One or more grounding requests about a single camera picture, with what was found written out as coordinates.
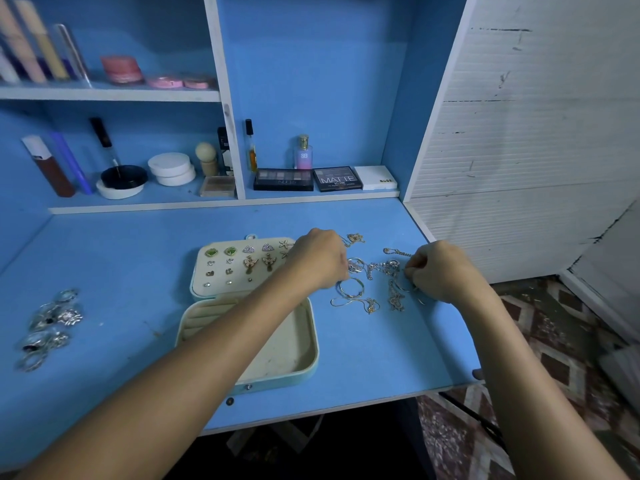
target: white wall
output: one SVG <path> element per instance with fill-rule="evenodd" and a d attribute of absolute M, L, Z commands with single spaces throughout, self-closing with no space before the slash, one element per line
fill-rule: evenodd
<path fill-rule="evenodd" d="M 640 342 L 640 203 L 633 204 L 570 270 L 614 313 L 603 316 L 628 341 Z"/>
<path fill-rule="evenodd" d="M 570 266 L 636 198 L 638 20 L 640 0 L 477 0 L 460 28 L 405 201 L 489 281 Z"/>

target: white round container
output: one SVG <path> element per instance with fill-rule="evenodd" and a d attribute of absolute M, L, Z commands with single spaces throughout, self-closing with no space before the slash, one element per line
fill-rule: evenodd
<path fill-rule="evenodd" d="M 178 177 L 193 167 L 184 153 L 160 153 L 149 158 L 148 165 L 156 177 Z"/>
<path fill-rule="evenodd" d="M 180 185 L 188 184 L 194 178 L 196 178 L 196 169 L 193 165 L 189 165 L 187 172 L 182 175 L 177 175 L 176 177 L 158 177 L 156 175 L 158 183 L 167 187 L 178 187 Z"/>
<path fill-rule="evenodd" d="M 145 185 L 142 184 L 139 187 L 135 187 L 133 189 L 110 189 L 104 186 L 102 180 L 98 180 L 95 186 L 96 188 L 98 188 L 98 193 L 100 193 L 100 195 L 102 195 L 104 198 L 108 198 L 109 200 L 119 200 L 121 198 L 133 197 L 133 195 L 142 192 L 142 189 L 145 187 Z"/>

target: forearm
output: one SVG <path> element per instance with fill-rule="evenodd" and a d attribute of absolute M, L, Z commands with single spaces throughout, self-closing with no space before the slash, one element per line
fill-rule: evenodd
<path fill-rule="evenodd" d="M 626 479 L 488 286 L 455 303 L 468 325 L 519 479 Z"/>
<path fill-rule="evenodd" d="M 162 478 L 271 334 L 313 289 L 283 266 L 82 419 L 21 479 Z"/>

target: stud earring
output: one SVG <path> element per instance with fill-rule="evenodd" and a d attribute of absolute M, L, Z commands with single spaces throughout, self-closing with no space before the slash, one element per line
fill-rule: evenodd
<path fill-rule="evenodd" d="M 272 272 L 273 268 L 273 263 L 276 262 L 277 258 L 272 258 L 270 254 L 267 254 L 266 258 L 262 258 L 262 262 L 265 263 L 267 265 L 267 271 L 268 272 Z"/>
<path fill-rule="evenodd" d="M 251 274 L 251 272 L 253 271 L 253 266 L 258 263 L 258 259 L 253 259 L 251 256 L 247 256 L 243 263 L 246 267 L 246 273 Z"/>

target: patterned rug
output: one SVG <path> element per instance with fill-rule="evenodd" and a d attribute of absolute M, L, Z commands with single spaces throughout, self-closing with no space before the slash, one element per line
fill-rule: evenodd
<path fill-rule="evenodd" d="M 515 292 L 508 292 L 507 287 L 505 295 L 499 285 L 496 290 L 535 355 L 587 425 L 596 432 L 615 434 L 629 459 L 640 465 L 640 422 L 595 360 L 599 354 L 624 346 L 624 341 L 554 278 L 540 278 L 535 283 L 535 287 L 512 287 Z M 497 423 L 484 385 L 447 393 Z M 507 453 L 478 421 L 436 393 L 421 396 L 418 405 L 424 441 L 438 480 L 515 478 Z"/>

